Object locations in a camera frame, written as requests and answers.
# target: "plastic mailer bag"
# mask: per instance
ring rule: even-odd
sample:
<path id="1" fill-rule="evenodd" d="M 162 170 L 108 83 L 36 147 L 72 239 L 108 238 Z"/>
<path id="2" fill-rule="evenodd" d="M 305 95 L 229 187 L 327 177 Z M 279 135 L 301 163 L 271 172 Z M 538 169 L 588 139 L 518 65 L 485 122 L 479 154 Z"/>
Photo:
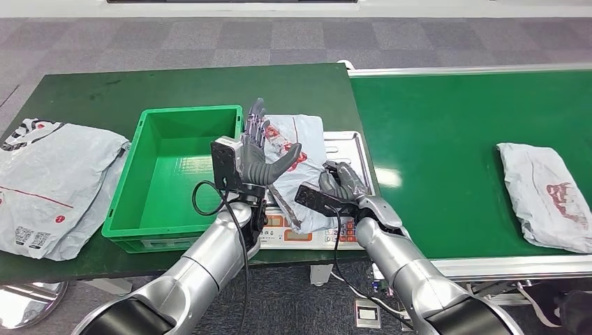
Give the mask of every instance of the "plastic mailer bag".
<path id="1" fill-rule="evenodd" d="M 526 144 L 497 147 L 524 238 L 536 246 L 592 253 L 592 214 L 561 157 Z"/>
<path id="2" fill-rule="evenodd" d="M 0 147 L 0 250 L 75 258 L 107 215 L 128 147 L 111 131 L 25 119 Z"/>
<path id="3" fill-rule="evenodd" d="M 323 120 L 307 115 L 267 115 L 269 126 L 265 131 L 265 159 L 273 163 L 282 157 L 294 143 L 302 144 L 300 156 L 269 187 L 290 223 L 292 230 L 306 234 L 328 229 L 331 221 L 311 209 L 296 203 L 298 187 L 307 181 L 318 186 L 323 163 L 327 160 L 323 138 Z"/>

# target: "digital scale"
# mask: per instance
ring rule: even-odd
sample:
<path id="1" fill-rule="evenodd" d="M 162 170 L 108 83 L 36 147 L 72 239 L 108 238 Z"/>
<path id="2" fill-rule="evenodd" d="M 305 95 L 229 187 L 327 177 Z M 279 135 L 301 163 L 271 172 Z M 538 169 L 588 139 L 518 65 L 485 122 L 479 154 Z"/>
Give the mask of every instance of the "digital scale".
<path id="1" fill-rule="evenodd" d="M 325 131 L 327 160 L 349 164 L 374 194 L 370 168 L 364 152 L 362 136 L 357 131 Z M 337 240 L 337 229 L 320 230 L 309 234 L 297 234 L 283 215 L 277 203 L 267 194 L 267 225 L 259 239 L 261 249 L 333 249 Z M 362 250 L 355 238 L 353 218 L 341 219 L 339 250 Z"/>

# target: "barcode label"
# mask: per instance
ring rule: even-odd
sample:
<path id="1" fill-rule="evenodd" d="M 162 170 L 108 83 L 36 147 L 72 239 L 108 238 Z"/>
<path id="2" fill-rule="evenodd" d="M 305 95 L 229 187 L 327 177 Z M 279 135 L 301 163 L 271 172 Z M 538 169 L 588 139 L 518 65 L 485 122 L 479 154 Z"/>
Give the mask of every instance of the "barcode label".
<path id="1" fill-rule="evenodd" d="M 15 230 L 15 243 L 22 246 L 31 237 L 33 230 L 26 229 L 25 227 L 18 226 Z"/>
<path id="2" fill-rule="evenodd" d="M 51 234 L 49 232 L 38 232 L 37 234 L 35 234 L 35 239 L 33 240 L 33 243 L 31 243 L 29 248 L 40 249 L 43 246 L 43 244 L 45 244 L 45 241 L 47 241 L 47 238 L 50 235 Z"/>

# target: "black cable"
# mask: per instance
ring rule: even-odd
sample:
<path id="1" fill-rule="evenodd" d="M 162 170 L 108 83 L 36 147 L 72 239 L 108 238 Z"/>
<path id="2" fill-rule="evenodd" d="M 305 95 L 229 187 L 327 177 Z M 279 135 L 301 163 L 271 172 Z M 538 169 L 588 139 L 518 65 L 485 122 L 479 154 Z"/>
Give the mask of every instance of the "black cable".
<path id="1" fill-rule="evenodd" d="M 337 218 L 337 238 L 335 239 L 335 247 L 333 248 L 333 263 L 335 264 L 335 269 L 337 270 L 337 274 L 341 277 L 341 279 L 343 279 L 343 282 L 345 282 L 352 290 L 356 291 L 357 293 L 362 295 L 364 298 L 371 300 L 373 303 L 379 305 L 385 312 L 392 315 L 393 318 L 397 319 L 400 323 L 402 323 L 403 325 L 405 325 L 408 328 L 410 328 L 411 330 L 413 330 L 413 326 L 409 322 L 405 321 L 401 316 L 397 315 L 396 313 L 393 313 L 393 312 L 389 311 L 388 309 L 386 309 L 383 306 L 382 301 L 380 301 L 379 299 L 376 299 L 375 297 L 369 297 L 368 295 L 365 295 L 364 293 L 362 293 L 362 291 L 358 290 L 353 285 L 351 285 L 350 282 L 346 279 L 346 277 L 343 276 L 343 274 L 341 273 L 341 269 L 339 268 L 339 262 L 337 262 L 337 248 L 339 247 L 339 237 L 341 236 L 341 215 L 335 207 L 329 206 L 328 204 L 326 204 L 325 207 L 334 211 L 336 214 L 336 218 Z"/>
<path id="2" fill-rule="evenodd" d="M 198 189 L 203 184 L 210 185 L 218 193 L 218 195 L 220 195 L 220 200 L 221 200 L 220 205 L 218 205 L 218 207 L 214 211 L 211 211 L 211 212 L 202 211 L 198 207 L 197 202 L 195 201 L 195 196 L 198 193 Z M 216 188 L 216 185 L 214 183 L 212 183 L 209 180 L 202 180 L 195 185 L 195 188 L 193 188 L 191 202 L 193 203 L 193 208 L 195 209 L 195 211 L 198 212 L 200 215 L 204 215 L 204 216 L 214 215 L 215 213 L 220 211 L 220 209 L 222 209 L 222 206 L 226 206 L 228 213 L 230 213 L 230 216 L 232 217 L 232 220 L 235 222 L 235 226 L 237 227 L 237 230 L 239 233 L 239 240 L 240 240 L 240 244 L 242 247 L 242 255 L 243 255 L 243 259 L 244 259 L 244 302 L 243 302 L 243 307 L 242 307 L 241 327 L 239 330 L 241 332 L 244 327 L 244 321 L 246 319 L 246 307 L 249 304 L 249 255 L 247 254 L 247 251 L 246 251 L 246 243 L 244 241 L 244 236 L 242 236 L 242 231 L 240 228 L 239 221 L 238 221 L 234 211 L 232 210 L 230 203 L 228 202 L 228 186 L 226 186 L 226 184 L 225 184 L 225 193 L 222 194 L 222 192 Z"/>
<path id="3" fill-rule="evenodd" d="M 203 184 L 208 184 L 208 185 L 210 185 L 210 186 L 211 186 L 211 187 L 212 187 L 214 190 L 218 191 L 219 195 L 221 196 L 221 199 L 220 199 L 220 204 L 219 204 L 219 205 L 218 205 L 218 207 L 216 207 L 216 209 L 215 209 L 215 210 L 213 210 L 213 211 L 202 211 L 202 210 L 201 210 L 201 209 L 198 207 L 198 204 L 197 204 L 197 202 L 195 202 L 195 201 L 196 201 L 196 200 L 195 200 L 195 196 L 198 194 L 198 190 L 200 189 L 200 187 L 201 187 Z M 212 183 L 212 182 L 211 182 L 211 181 L 209 181 L 209 180 L 202 180 L 202 181 L 200 181 L 200 182 L 199 182 L 197 185 L 195 185 L 195 187 L 193 188 L 193 193 L 191 194 L 191 204 L 193 204 L 193 209 L 194 209 L 194 210 L 195 210 L 195 211 L 196 211 L 198 214 L 200 214 L 200 215 L 203 215 L 203 216 L 211 216 L 211 215 L 214 215 L 214 214 L 218 213 L 218 212 L 220 211 L 220 209 L 222 209 L 222 207 L 224 206 L 224 200 L 225 200 L 225 199 L 228 199 L 228 189 L 227 189 L 227 190 L 225 190 L 225 193 L 224 193 L 224 195 L 222 195 L 222 192 L 220 192 L 220 191 L 219 191 L 219 190 L 216 188 L 216 185 L 214 185 L 214 183 Z"/>

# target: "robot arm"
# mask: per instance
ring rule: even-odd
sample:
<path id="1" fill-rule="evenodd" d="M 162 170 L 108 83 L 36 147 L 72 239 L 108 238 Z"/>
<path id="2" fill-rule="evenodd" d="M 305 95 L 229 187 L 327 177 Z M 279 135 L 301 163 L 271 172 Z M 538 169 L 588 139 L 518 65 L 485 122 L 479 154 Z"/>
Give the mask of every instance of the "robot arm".
<path id="1" fill-rule="evenodd" d="M 230 204 L 242 228 L 251 207 Z M 166 273 L 139 290 L 97 308 L 74 329 L 80 335 L 191 334 L 209 305 L 244 266 L 239 233 L 228 210 Z M 249 258 L 259 250 L 250 247 Z"/>
<path id="2" fill-rule="evenodd" d="M 263 131 L 269 123 L 262 120 L 262 104 L 259 98 L 249 110 L 240 141 L 220 137 L 211 143 L 214 184 L 200 182 L 193 199 L 201 184 L 220 191 L 223 200 L 212 225 L 166 273 L 91 312 L 73 335 L 191 334 L 218 293 L 246 266 L 244 252 L 250 259 L 259 251 L 267 220 L 265 189 L 297 160 L 302 147 L 297 143 L 278 161 L 265 162 Z M 233 200 L 231 193 L 237 196 Z"/>
<path id="3" fill-rule="evenodd" d="M 300 186 L 296 201 L 325 216 L 353 217 L 356 238 L 397 292 L 420 335 L 518 335 L 500 307 L 470 295 L 423 256 L 401 219 L 382 198 L 365 195 L 345 163 L 326 165 L 320 189 Z"/>

